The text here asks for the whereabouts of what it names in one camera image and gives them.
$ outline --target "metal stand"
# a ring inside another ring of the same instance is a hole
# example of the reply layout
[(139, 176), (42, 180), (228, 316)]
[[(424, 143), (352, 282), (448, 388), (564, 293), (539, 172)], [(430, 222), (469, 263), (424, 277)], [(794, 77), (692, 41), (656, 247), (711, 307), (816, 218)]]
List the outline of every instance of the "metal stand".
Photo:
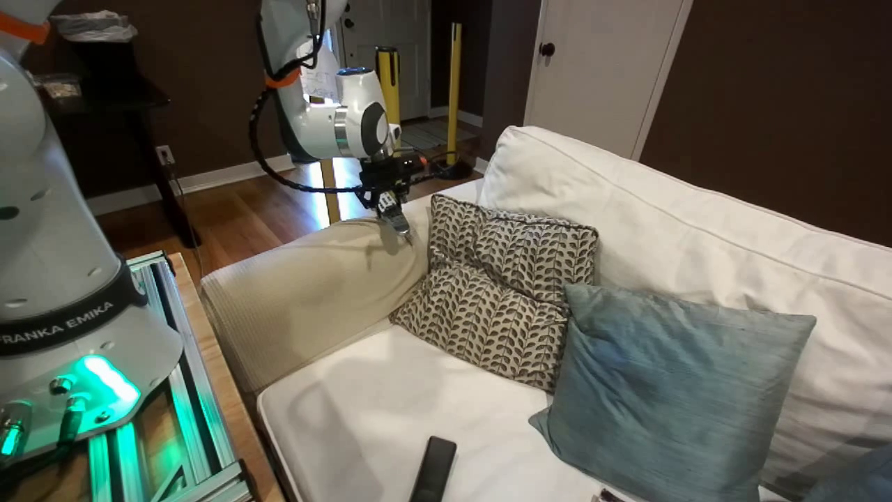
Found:
[(185, 356), (162, 388), (175, 416), (180, 455), (159, 487), (147, 487), (147, 465), (136, 427), (125, 423), (90, 440), (93, 502), (240, 502), (253, 498), (231, 448), (222, 412), (204, 371), (173, 267), (162, 253), (132, 263), (134, 282), (150, 309), (185, 334)]

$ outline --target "pillow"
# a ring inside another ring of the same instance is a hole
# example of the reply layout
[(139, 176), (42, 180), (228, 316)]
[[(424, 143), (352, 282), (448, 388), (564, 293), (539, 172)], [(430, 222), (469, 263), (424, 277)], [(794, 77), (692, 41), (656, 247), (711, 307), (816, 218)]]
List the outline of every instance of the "pillow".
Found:
[(757, 473), (813, 317), (568, 284), (551, 452), (643, 498), (757, 498)]
[(431, 199), (430, 274), (394, 311), (413, 334), (486, 371), (551, 391), (568, 304), (598, 233), (558, 218)]
[(883, 502), (892, 498), (892, 447), (874, 448), (834, 477), (816, 483), (806, 502)]

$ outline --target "patterned pillow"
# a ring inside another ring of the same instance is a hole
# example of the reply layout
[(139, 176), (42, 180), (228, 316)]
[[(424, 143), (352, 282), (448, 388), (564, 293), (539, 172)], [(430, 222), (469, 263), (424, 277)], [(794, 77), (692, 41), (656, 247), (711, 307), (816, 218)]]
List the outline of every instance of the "patterned pillow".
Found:
[(592, 226), (431, 199), (430, 274), (394, 323), (486, 371), (551, 391), (568, 304), (593, 282)]

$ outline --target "remote control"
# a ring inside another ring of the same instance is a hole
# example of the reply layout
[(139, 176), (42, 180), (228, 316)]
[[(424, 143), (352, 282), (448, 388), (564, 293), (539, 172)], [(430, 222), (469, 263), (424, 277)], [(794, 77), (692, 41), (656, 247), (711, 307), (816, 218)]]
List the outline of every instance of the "remote control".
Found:
[(438, 438), (438, 436), (431, 436), (426, 440), (424, 459), (421, 459), (410, 502), (441, 502), (442, 498), (452, 458), (455, 458), (452, 440)]

